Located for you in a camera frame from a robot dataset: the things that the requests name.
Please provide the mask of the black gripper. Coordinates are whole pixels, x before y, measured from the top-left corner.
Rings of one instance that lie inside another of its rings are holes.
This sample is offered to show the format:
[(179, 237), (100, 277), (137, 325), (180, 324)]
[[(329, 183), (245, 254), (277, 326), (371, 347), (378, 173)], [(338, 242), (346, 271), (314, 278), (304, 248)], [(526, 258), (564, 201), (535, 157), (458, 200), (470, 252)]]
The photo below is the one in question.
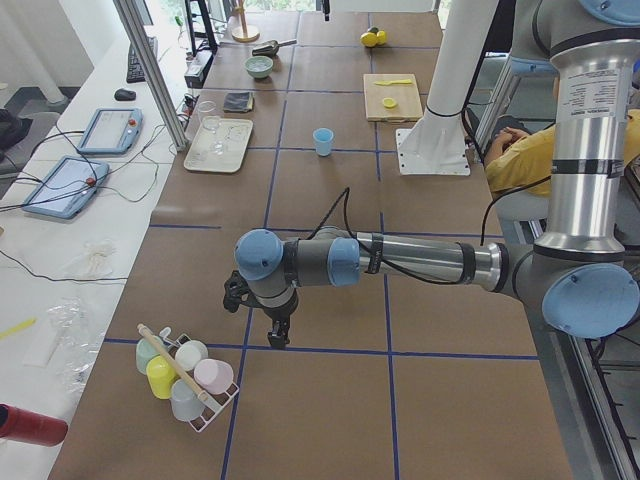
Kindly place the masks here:
[(267, 332), (267, 339), (272, 349), (285, 348), (289, 343), (289, 328), (291, 315), (298, 307), (298, 295), (279, 304), (274, 299), (258, 298), (261, 308), (272, 320), (272, 328)]

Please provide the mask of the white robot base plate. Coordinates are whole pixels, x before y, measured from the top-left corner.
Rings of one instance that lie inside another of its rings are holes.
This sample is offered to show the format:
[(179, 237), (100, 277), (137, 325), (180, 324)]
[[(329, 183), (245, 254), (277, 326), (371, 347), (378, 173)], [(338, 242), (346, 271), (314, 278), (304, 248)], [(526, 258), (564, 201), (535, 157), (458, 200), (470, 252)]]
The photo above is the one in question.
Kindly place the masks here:
[(401, 175), (469, 176), (466, 144), (460, 127), (453, 131), (415, 126), (396, 130)]

